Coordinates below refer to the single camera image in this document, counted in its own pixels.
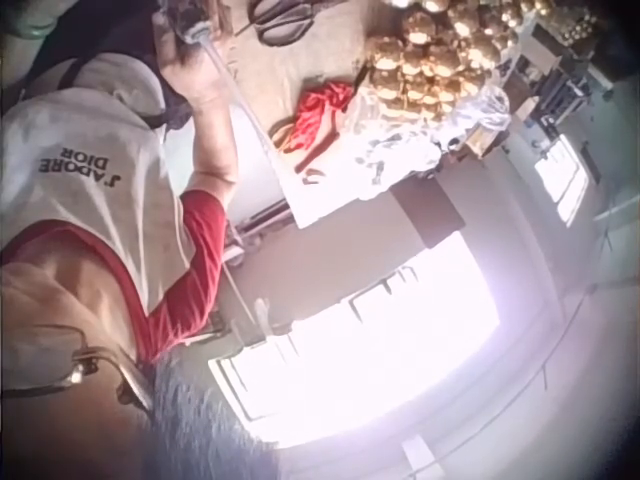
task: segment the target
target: gold decorations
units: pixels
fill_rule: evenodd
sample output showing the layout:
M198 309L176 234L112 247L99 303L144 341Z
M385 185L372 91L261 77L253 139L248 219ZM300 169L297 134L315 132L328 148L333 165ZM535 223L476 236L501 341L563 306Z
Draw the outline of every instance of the gold decorations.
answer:
M428 12L440 13L449 8L449 0L420 0L420 5Z
M479 16L485 35L493 37L505 30L504 23L496 10L481 10Z
M404 97L396 97L393 100L384 100L382 102L382 112L391 118L399 118L404 114Z
M478 95L490 79L497 79L495 68L503 52L518 43L516 29L525 15L553 10L553 20L559 12L553 0L382 1L408 10L401 39L367 41L371 87L389 121L430 127L445 121L461 99ZM592 16L585 13L557 36L571 44L594 28Z
M408 8L415 3L415 0L383 0L387 5L396 8Z
M460 81L456 78L447 78L438 82L438 100L445 103L454 103L460 98Z
M536 8L536 4L534 0L520 0L520 10L525 15L529 12L532 12Z
M402 74L417 75L422 71L424 51L420 47L409 45L402 53Z
M462 97L477 95L486 80L484 73L477 70L463 70L460 72L458 79L460 81L460 95Z
M461 67L457 52L443 45L429 48L429 61L433 73L438 77L450 77Z
M553 5L551 4L550 0L535 0L534 7L538 12L538 14L542 15L543 17L546 17L551 13L551 9L553 8Z
M520 37L518 37L518 34L514 30L509 30L507 32L507 47L508 48L511 48L511 47L517 45L519 41L520 41Z
M447 13L453 29L461 37L468 37L480 28L478 12L464 3L450 8Z
M371 85L378 96L384 100L393 100L402 91L402 81L397 70L373 70Z
M422 116L422 104L420 102L407 100L404 107L404 117L409 120L418 120Z
M472 66L489 70L500 62L500 50L491 42L490 37L475 35L469 48L469 60Z
M425 77L431 78L435 76L435 73L433 73L433 65L431 65L431 61L429 61L428 57L422 59L422 62L420 62L420 67L422 68L422 74Z
M522 25L522 11L515 3L508 3L502 7L501 19L509 28L516 28Z
M449 114L453 112L453 109L456 107L454 102L441 102L440 103L440 111L444 114Z
M372 37L367 40L367 57L378 70L395 70L402 61L402 42L392 37Z
M405 77L405 86L407 99L420 101L424 97L424 92L428 86L427 78L422 73L412 77Z
M503 51L507 48L511 48L517 45L519 41L518 34L514 30L496 35L493 38L493 44L498 47L498 50Z
M425 105L437 105L440 102L438 92L439 89L434 84L427 85L422 97L422 103Z
M415 11L402 21L404 38L414 45L425 45L436 35L436 24L428 13Z
M440 114L440 105L433 103L431 105L422 105L422 117L427 121L434 120Z

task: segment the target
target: golden ball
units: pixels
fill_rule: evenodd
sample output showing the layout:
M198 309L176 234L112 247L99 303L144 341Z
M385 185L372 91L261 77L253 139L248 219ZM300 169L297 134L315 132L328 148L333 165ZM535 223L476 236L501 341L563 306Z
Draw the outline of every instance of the golden ball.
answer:
M478 12L465 4L450 8L447 13L453 29L461 37L469 37L480 28Z
M498 35L505 30L500 15L495 10L481 10L479 12L480 25L486 35L490 37Z
M415 45L424 45L436 35L436 24L428 13L415 11L402 20L404 38Z
M382 101L382 113L392 118L399 118L404 114L404 97L396 97L393 100Z
M422 48L409 44L402 52L402 74L417 75L420 73L424 57Z
M440 113L440 106L437 103L422 105L422 117L427 121L435 119Z
M454 108L456 108L454 102L440 102L440 111L444 114L453 112Z
M398 70L374 69L370 81L378 96L384 100L393 100L402 91L402 80Z
M516 28L522 25L522 11L513 3L506 4L502 7L502 15L500 17L509 28Z
M549 0L535 0L534 6L536 11L543 17L549 15L553 8L553 4Z
M457 52L443 45L434 45L429 48L429 62L433 73L438 77L450 77L462 65Z
M500 50L491 42L490 37L476 35L469 48L469 60L472 65L489 70L500 62Z
M436 85L438 100L446 103L454 103L460 98L460 81L456 78L442 79Z
M520 0L520 10L522 13L527 14L532 12L536 8L534 0Z
M428 12L440 13L449 8L449 0L420 0L420 5Z
M367 39L367 59L378 70L394 70L402 61L402 42L393 37L371 37Z
M427 77L433 77L435 76L435 73L433 73L433 65L431 65L431 62L429 61L429 58L425 57L422 59L422 62L420 64L420 67L422 69L422 74Z
M484 73L477 70L463 70L458 76L460 81L461 96L477 95L484 86L486 77Z
M387 5L395 8L408 8L415 3L415 0L383 0Z
M424 93L429 86L427 77L422 73L413 76L404 77L405 91L409 100L420 101L424 97Z
M438 98L438 89L435 84L428 85L422 97L422 103L425 105L436 105L440 100Z
M407 100L407 103L404 106L404 117L409 120L417 120L421 116L422 104L420 102Z

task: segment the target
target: scissors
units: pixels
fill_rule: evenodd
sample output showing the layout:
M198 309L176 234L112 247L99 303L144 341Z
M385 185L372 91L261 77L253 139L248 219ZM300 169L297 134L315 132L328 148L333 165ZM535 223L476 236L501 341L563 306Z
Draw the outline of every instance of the scissors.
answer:
M315 16L348 0L258 0L249 7L249 24L258 40L268 47L285 47L300 40L314 24Z

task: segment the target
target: bright window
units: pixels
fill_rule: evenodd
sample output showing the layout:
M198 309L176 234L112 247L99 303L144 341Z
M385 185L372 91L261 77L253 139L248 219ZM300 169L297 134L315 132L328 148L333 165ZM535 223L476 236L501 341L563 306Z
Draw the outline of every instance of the bright window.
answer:
M244 425L291 446L361 426L476 352L498 316L455 233L389 277L210 367Z
M587 190L588 178L578 155L564 135L535 165L562 221L571 225Z

